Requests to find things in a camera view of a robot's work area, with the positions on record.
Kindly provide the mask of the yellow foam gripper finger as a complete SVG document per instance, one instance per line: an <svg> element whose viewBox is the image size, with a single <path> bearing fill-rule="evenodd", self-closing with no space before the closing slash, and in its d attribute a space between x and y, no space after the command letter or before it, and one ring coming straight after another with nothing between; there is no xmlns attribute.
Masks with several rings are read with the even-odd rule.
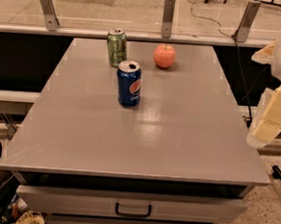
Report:
<svg viewBox="0 0 281 224"><path fill-rule="evenodd" d="M276 41L271 42L269 45L265 46L261 50L255 52L251 56L251 60L257 63L271 64L272 55L276 46Z"/></svg>
<svg viewBox="0 0 281 224"><path fill-rule="evenodd" d="M251 137L255 141L271 143L280 133L281 86L275 90L265 89L251 124Z"/></svg>

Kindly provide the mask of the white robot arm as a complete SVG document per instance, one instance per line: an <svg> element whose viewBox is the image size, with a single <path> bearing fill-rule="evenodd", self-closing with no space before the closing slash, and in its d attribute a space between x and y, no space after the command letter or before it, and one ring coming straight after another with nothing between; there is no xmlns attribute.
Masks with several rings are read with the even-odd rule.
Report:
<svg viewBox="0 0 281 224"><path fill-rule="evenodd" d="M270 73L281 82L281 36L278 40L255 52L254 62L271 66ZM251 123L246 141L251 147L261 148L281 133L281 85L275 90L265 89L260 96L256 116Z"/></svg>

